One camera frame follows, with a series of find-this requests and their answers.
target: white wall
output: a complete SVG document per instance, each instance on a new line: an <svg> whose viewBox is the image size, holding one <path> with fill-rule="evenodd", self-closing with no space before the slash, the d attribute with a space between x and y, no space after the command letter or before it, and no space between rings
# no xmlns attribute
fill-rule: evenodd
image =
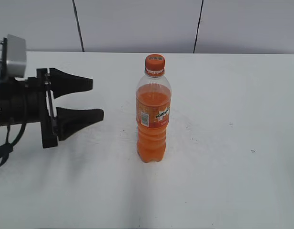
<svg viewBox="0 0 294 229"><path fill-rule="evenodd" d="M193 52L202 0L78 0L88 52Z"/></svg>
<svg viewBox="0 0 294 229"><path fill-rule="evenodd" d="M8 33L28 50L81 50L71 0L0 0L0 40Z"/></svg>
<svg viewBox="0 0 294 229"><path fill-rule="evenodd" d="M205 0L196 53L294 53L294 0Z"/></svg>
<svg viewBox="0 0 294 229"><path fill-rule="evenodd" d="M202 0L75 0L88 52L192 53ZM204 0L196 53L294 53L294 0ZM0 0L0 40L81 51L71 0Z"/></svg>

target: bottle neck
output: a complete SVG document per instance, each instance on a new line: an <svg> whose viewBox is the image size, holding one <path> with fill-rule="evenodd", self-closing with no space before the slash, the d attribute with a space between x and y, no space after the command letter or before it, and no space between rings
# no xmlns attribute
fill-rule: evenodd
<svg viewBox="0 0 294 229"><path fill-rule="evenodd" d="M165 74L165 69L161 69L160 71L151 71L146 68L145 73L147 76L152 77L152 78L158 78L161 77Z"/></svg>

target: bottle label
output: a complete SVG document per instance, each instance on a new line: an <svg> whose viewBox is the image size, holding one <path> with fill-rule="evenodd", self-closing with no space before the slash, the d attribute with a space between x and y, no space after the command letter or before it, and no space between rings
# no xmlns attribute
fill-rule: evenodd
<svg viewBox="0 0 294 229"><path fill-rule="evenodd" d="M137 122L149 128L159 128L169 122L170 101L161 106L145 106L138 100Z"/></svg>

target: orange liquid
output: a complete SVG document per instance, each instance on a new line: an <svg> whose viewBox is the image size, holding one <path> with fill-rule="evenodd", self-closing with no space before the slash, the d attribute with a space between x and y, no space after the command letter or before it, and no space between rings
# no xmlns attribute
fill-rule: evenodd
<svg viewBox="0 0 294 229"><path fill-rule="evenodd" d="M165 105L171 99L169 88L160 84L146 84L137 90L140 103L149 107ZM138 124L137 150L143 162L161 161L166 149L167 124L160 128L149 128Z"/></svg>

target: robotic arm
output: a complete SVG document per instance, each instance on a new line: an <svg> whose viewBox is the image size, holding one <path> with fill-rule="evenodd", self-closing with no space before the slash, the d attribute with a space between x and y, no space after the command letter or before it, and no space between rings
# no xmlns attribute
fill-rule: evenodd
<svg viewBox="0 0 294 229"><path fill-rule="evenodd" d="M0 42L0 126L7 126L5 144L0 146L0 167L24 134L26 124L40 122L43 148L58 146L77 131L103 120L104 111L70 110L57 107L54 116L53 98L92 90L93 80L70 75L55 68L37 69L36 77L23 78L26 69L26 42L8 35ZM10 126L21 128L13 142L9 142Z"/></svg>

